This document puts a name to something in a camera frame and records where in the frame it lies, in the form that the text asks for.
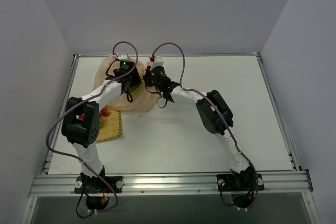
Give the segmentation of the smooth green fake fruit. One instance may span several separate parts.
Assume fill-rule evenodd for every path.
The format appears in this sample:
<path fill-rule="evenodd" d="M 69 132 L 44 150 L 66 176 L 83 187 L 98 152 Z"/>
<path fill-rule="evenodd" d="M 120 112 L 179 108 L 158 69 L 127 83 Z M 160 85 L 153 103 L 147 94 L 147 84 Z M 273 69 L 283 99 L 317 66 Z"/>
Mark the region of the smooth green fake fruit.
<path fill-rule="evenodd" d="M 138 88 L 140 88 L 140 87 L 142 87 L 142 84 L 135 85 L 135 86 L 133 86 L 133 87 L 131 87 L 131 88 L 129 89 L 129 92 L 132 93 L 132 92 L 134 92 L 136 89 L 138 89 Z"/>

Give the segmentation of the translucent banana-print plastic bag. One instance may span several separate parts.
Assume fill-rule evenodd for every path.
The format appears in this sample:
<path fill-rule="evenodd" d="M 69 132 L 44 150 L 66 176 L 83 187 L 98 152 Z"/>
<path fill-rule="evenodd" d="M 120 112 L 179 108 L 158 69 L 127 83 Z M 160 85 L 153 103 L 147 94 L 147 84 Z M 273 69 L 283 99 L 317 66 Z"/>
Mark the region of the translucent banana-print plastic bag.
<path fill-rule="evenodd" d="M 106 78 L 106 70 L 114 61 L 112 56 L 105 57 L 100 66 L 97 70 L 95 75 L 93 90 L 98 88 Z M 159 97 L 158 94 L 150 93 L 146 90 L 143 76 L 145 74 L 145 70 L 148 66 L 151 66 L 152 62 L 148 59 L 140 57 L 136 68 L 140 75 L 142 81 L 142 87 L 136 89 L 134 92 L 131 93 L 133 102 L 130 103 L 127 100 L 127 95 L 122 94 L 118 98 L 113 99 L 111 102 L 108 103 L 113 109 L 121 111 L 121 112 L 148 112 L 150 111 L 155 105 L 156 101 Z M 108 74 L 113 74 L 113 70 L 118 67 L 119 63 L 115 62 L 112 64 Z"/>

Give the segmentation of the red fake berry bunch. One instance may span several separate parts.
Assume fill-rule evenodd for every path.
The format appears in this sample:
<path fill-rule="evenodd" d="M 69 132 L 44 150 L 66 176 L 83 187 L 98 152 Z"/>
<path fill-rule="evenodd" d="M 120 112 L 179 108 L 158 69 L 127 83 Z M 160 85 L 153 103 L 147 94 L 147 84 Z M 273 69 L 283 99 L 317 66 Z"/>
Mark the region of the red fake berry bunch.
<path fill-rule="evenodd" d="M 106 120 L 109 118 L 111 114 L 111 111 L 109 110 L 109 108 L 105 107 L 103 108 L 100 113 L 99 113 L 99 123 L 100 123 L 100 127 L 104 126 L 104 123 L 106 122 Z"/>

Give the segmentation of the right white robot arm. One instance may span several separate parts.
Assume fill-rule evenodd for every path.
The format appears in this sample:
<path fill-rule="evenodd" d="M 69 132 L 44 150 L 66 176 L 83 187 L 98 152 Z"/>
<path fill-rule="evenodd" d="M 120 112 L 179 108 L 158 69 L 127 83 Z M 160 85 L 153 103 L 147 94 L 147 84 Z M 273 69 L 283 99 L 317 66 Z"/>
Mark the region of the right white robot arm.
<path fill-rule="evenodd" d="M 236 187 L 244 189 L 256 178 L 256 171 L 247 156 L 238 147 L 233 134 L 233 113 L 217 90 L 202 93 L 186 89 L 172 81 L 164 67 L 147 67 L 144 75 L 145 86 L 153 87 L 166 102 L 180 103 L 195 108 L 205 129 L 217 137 L 228 159 Z"/>

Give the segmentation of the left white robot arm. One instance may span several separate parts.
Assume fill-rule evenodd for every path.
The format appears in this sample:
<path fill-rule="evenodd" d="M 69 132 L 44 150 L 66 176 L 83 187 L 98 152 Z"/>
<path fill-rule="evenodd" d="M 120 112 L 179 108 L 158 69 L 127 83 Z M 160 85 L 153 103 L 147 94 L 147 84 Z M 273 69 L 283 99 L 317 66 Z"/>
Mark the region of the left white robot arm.
<path fill-rule="evenodd" d="M 141 84 L 136 59 L 127 54 L 113 56 L 117 68 L 106 72 L 102 84 L 83 97 L 71 97 L 66 104 L 61 133 L 73 145 L 81 162 L 81 174 L 88 177 L 87 186 L 94 192 L 105 188 L 104 165 L 96 147 L 100 130 L 100 112 L 112 100 L 126 95 L 133 102 L 131 89 Z"/>

